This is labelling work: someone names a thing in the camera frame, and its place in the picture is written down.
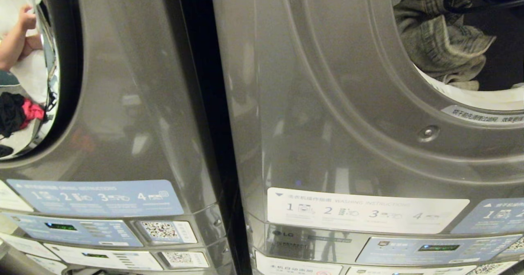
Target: gray towel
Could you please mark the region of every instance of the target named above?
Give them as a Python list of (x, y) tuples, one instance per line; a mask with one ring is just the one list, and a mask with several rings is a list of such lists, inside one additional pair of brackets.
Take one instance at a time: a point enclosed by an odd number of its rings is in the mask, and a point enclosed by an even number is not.
[[(470, 0), (454, 0), (470, 7)], [(393, 7), (404, 47), (413, 63), (427, 75), (455, 87), (478, 90), (472, 81), (486, 63), (484, 53), (496, 37), (463, 25), (462, 14), (444, 9), (444, 0), (402, 0)]]

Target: digital display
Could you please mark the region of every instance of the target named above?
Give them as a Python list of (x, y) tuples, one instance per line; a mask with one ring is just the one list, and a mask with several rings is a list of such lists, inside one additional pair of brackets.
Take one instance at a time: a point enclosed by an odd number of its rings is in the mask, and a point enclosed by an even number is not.
[(86, 252), (83, 252), (82, 253), (84, 256), (86, 257), (93, 257), (93, 258), (105, 258), (105, 259), (108, 259), (109, 257), (106, 256), (106, 255), (97, 255), (95, 253), (86, 253)]
[(419, 251), (452, 251), (459, 247), (460, 245), (423, 245)]
[(62, 223), (45, 223), (45, 225), (51, 229), (77, 231), (73, 225), (64, 225)]

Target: metal screw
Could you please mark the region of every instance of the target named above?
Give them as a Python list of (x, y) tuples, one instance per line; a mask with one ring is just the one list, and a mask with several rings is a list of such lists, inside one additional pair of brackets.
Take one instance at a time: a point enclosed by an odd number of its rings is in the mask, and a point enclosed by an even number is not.
[(438, 137), (438, 133), (440, 133), (440, 128), (438, 126), (427, 126), (420, 130), (417, 140), (419, 142), (433, 141)]

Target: lg logo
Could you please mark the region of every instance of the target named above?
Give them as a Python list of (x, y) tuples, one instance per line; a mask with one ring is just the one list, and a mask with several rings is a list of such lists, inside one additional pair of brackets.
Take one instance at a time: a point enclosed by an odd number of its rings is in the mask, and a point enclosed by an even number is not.
[(282, 236), (287, 236), (287, 237), (293, 237), (293, 234), (292, 234), (292, 233), (280, 232), (279, 230), (275, 230), (275, 231), (273, 231), (273, 234), (274, 234), (275, 236), (280, 236), (280, 235), (282, 235)]

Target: gray washing machine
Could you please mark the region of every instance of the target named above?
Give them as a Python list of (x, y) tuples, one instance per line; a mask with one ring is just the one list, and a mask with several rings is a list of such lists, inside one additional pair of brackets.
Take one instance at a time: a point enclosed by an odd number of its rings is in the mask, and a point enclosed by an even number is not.
[(255, 273), (496, 275), (524, 258), (513, 12), (466, 16), (507, 25), (471, 90), (412, 62), (400, 0), (213, 1)]
[(0, 162), (0, 273), (237, 274), (181, 1), (35, 3), (47, 117)]

